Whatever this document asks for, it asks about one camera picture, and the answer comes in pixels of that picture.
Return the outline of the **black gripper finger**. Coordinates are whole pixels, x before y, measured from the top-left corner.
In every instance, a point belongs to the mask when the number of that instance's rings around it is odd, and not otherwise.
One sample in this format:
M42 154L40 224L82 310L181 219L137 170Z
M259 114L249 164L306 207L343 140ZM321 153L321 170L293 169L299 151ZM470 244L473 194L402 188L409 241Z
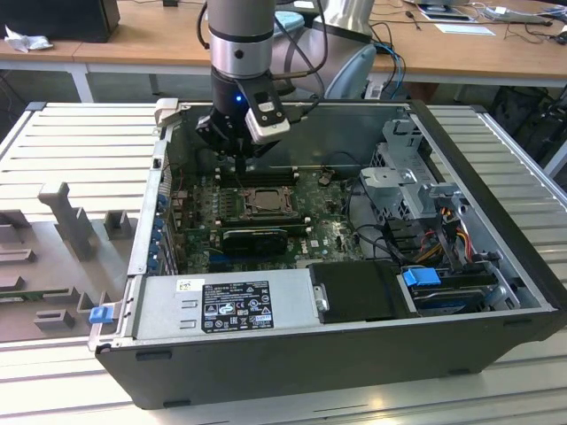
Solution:
M241 172L245 173L247 170L248 164L253 160L262 157L270 150L272 150L275 146L277 146L278 141L274 141L271 143L266 143L262 145L253 144L251 141L244 140L241 145Z
M218 157L234 160L236 173L242 172L242 137L230 116L206 115L200 117L196 132Z

